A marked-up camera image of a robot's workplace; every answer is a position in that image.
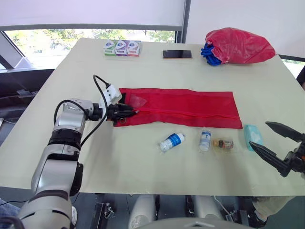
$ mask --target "white bottle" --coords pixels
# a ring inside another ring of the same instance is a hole
[[[159,143],[160,149],[162,152],[166,152],[167,150],[173,148],[174,146],[179,145],[181,142],[185,141],[185,136],[182,133],[172,134],[165,141]]]
[[[211,132],[204,128],[201,132],[199,148],[201,151],[208,151],[211,144]]]

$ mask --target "red mesh bag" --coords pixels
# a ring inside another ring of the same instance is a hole
[[[214,46],[212,53],[222,63],[257,63],[275,56],[266,38],[235,28],[213,30],[205,41]]]
[[[139,113],[117,126],[152,122],[242,129],[232,92],[188,89],[120,88],[125,104]]]

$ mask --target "table surface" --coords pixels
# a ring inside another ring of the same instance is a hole
[[[0,147],[0,186],[30,188],[31,177],[53,129],[56,105],[64,99],[100,99],[92,75],[116,87],[233,91],[243,125],[257,125],[264,145],[280,158],[298,143],[273,132],[265,121],[305,130],[305,92],[278,56],[257,64],[209,66],[202,45],[144,42],[140,57],[106,57],[105,40],[80,39],[43,85]],[[191,50],[192,60],[164,60],[162,49]],[[84,136],[97,122],[87,122]],[[247,150],[244,131],[211,128],[212,137],[232,137],[229,154],[200,153],[199,127],[153,123],[113,127],[91,136],[81,150],[82,192],[187,195],[305,195],[301,174],[281,177]],[[186,141],[165,154],[157,143],[174,132]]]

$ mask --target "small box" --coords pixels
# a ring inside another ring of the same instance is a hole
[[[115,54],[115,45],[118,41],[116,40],[107,40],[104,45],[104,54],[105,56],[116,56]]]
[[[129,44],[127,46],[127,54],[129,56],[140,56],[141,49],[141,41],[129,41]]]
[[[117,56],[127,56],[127,46],[129,41],[119,40],[115,46],[115,54]]]

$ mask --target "smartphone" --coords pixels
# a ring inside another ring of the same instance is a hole
[[[163,50],[164,59],[192,59],[190,50]]]

